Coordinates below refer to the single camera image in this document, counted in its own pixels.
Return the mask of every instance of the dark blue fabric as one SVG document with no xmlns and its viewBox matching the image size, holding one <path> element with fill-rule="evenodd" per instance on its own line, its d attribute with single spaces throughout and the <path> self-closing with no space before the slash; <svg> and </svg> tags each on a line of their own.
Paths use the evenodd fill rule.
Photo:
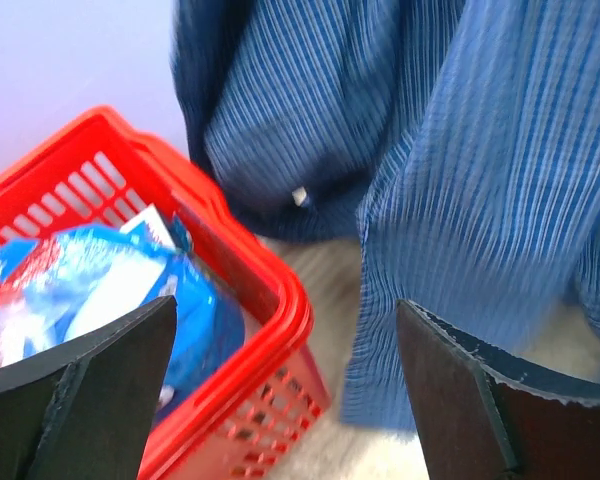
<svg viewBox="0 0 600 480">
<path fill-rule="evenodd" d="M 600 0 L 180 0 L 174 78 L 245 225 L 360 240 L 344 421 L 413 427 L 398 298 L 505 349 L 567 297 L 600 334 Z"/>
</svg>

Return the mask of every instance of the blue and white package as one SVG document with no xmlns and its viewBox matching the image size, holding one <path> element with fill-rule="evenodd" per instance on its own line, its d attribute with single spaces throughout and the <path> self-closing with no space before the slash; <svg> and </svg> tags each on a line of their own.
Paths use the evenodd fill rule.
<svg viewBox="0 0 600 480">
<path fill-rule="evenodd" d="M 49 240 L 5 245 L 0 281 L 11 293 L 0 306 L 1 364 L 91 332 L 158 296 L 174 295 L 178 323 L 163 389 L 173 398 L 160 415 L 199 387 L 244 343 L 240 309 L 185 253 L 154 243 L 147 233 L 142 223 L 130 233 L 91 225 Z"/>
</svg>

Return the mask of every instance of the wall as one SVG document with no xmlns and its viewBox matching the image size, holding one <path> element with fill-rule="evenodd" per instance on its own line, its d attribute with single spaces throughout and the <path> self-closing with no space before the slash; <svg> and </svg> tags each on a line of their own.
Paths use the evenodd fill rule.
<svg viewBox="0 0 600 480">
<path fill-rule="evenodd" d="M 0 171 L 73 117 L 111 104 L 182 151 L 172 0 L 0 0 Z"/>
</svg>

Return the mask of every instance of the basket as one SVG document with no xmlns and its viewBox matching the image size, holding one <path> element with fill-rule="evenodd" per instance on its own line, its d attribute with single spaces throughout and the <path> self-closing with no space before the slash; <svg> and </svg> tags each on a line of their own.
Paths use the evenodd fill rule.
<svg viewBox="0 0 600 480">
<path fill-rule="evenodd" d="M 155 204 L 262 328 L 151 433 L 139 478 L 262 478 L 329 407 L 307 346 L 313 316 L 291 270 L 229 214 L 218 187 L 156 137 L 98 107 L 0 176 L 0 246 Z"/>
</svg>

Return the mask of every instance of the floor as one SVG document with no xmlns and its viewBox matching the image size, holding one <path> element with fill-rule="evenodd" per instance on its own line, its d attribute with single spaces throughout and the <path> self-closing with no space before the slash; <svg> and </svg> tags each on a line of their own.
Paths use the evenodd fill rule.
<svg viewBox="0 0 600 480">
<path fill-rule="evenodd" d="M 268 478 L 428 479 L 417 438 L 354 429 L 337 421 L 343 372 L 358 309 L 358 246 L 337 241 L 311 247 L 270 243 L 270 247 L 297 272 L 309 292 L 316 316 L 310 345 L 335 401 Z M 522 355 L 573 376 L 596 380 L 600 375 L 600 341 L 576 309 L 558 308 L 545 333 Z"/>
</svg>

